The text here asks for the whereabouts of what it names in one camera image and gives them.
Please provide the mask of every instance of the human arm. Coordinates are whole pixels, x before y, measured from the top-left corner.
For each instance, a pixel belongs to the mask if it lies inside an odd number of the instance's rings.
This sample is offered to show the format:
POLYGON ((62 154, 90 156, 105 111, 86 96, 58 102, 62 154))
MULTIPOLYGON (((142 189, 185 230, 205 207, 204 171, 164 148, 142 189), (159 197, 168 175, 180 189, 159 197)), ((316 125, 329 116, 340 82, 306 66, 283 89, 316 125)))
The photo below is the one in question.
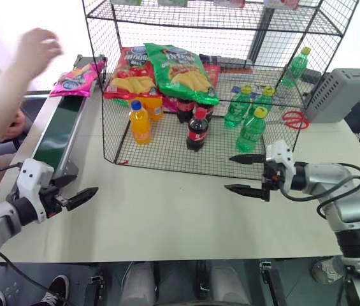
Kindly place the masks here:
POLYGON ((23 35, 13 63, 0 75, 0 136, 13 123, 29 82, 61 53, 50 31, 34 29, 23 35))
POLYGON ((22 110, 17 111, 17 116, 11 125, 7 128, 5 133, 0 137, 1 140, 9 140, 18 137, 24 131, 26 123, 25 115, 22 110))

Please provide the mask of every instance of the person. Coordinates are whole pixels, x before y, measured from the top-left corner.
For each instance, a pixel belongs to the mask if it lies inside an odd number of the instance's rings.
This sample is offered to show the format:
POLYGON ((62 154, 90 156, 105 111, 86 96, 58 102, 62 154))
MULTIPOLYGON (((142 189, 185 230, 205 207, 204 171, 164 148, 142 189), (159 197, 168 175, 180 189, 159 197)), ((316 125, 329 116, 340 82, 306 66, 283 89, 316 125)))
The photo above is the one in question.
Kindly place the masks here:
MULTIPOLYGON (((68 299, 69 296, 69 279, 65 275, 58 275, 52 281, 48 287, 53 293, 57 293, 64 299, 68 299)), ((35 303, 32 306, 64 306, 66 303, 58 296, 52 295, 51 293, 45 293, 44 297, 40 302, 35 303)), ((6 298, 0 291, 0 306, 6 306, 6 298)))
MULTIPOLYGON (((19 133, 25 118, 18 110, 30 81, 41 74, 51 60, 60 54, 61 46, 53 32, 33 29, 22 36, 13 62, 0 75, 1 139, 12 138, 19 133)), ((0 168, 9 165, 12 157, 1 156, 0 168)))

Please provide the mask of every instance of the green chip bag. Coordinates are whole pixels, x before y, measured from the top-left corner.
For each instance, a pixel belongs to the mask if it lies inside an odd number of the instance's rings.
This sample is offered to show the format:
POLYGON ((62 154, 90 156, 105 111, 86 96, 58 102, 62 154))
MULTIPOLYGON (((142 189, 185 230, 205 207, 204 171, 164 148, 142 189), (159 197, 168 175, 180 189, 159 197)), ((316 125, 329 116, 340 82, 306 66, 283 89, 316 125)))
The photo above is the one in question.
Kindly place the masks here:
POLYGON ((168 96, 217 105, 218 97, 199 56, 171 45, 145 43, 155 81, 168 96))

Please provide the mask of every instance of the yellow bottle cap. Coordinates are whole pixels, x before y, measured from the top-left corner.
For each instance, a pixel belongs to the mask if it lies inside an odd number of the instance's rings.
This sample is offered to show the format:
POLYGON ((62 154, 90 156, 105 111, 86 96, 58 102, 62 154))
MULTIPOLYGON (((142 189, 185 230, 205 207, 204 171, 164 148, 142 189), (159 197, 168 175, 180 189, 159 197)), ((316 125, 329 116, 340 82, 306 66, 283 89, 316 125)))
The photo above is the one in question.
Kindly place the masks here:
POLYGON ((304 47, 301 51, 302 54, 304 55, 308 55, 310 53, 312 49, 310 49, 309 47, 304 47))
POLYGON ((250 94, 252 92, 252 88, 250 85, 245 85, 242 87, 241 92, 243 94, 250 94))
POLYGON ((266 86, 264 89, 263 89, 263 94, 265 96, 269 96, 269 97, 272 97, 272 95, 275 93, 275 89, 272 87, 272 86, 266 86))
POLYGON ((257 118, 265 118, 267 114, 268 110, 261 106, 258 106, 254 111, 254 116, 257 118))

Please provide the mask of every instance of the bottle cap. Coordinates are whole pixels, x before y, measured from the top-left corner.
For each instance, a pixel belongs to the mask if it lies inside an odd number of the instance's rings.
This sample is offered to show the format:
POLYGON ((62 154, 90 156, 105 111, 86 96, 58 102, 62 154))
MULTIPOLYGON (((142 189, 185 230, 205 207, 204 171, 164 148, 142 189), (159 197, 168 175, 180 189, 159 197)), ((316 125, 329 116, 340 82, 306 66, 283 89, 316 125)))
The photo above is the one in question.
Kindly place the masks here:
POLYGON ((309 47, 304 47, 304 48, 301 50, 301 53, 304 54, 304 55, 308 55, 311 50, 312 50, 312 49, 310 49, 309 47))
POLYGON ((258 106, 254 111, 254 116, 257 118, 265 118, 267 114, 268 110, 261 106, 258 106))
POLYGON ((206 117, 206 109, 202 107, 197 107, 195 111, 195 118, 204 119, 206 117))
POLYGON ((245 85, 241 88, 241 92, 243 94, 250 94, 252 92, 252 88, 250 85, 245 85))
POLYGON ((141 102, 139 100, 131 101, 132 110, 141 110, 141 102))
POLYGON ((275 89, 272 87, 272 86, 266 86, 264 89, 263 89, 263 94, 265 96, 269 96, 269 97, 272 97, 272 95, 275 93, 275 89))

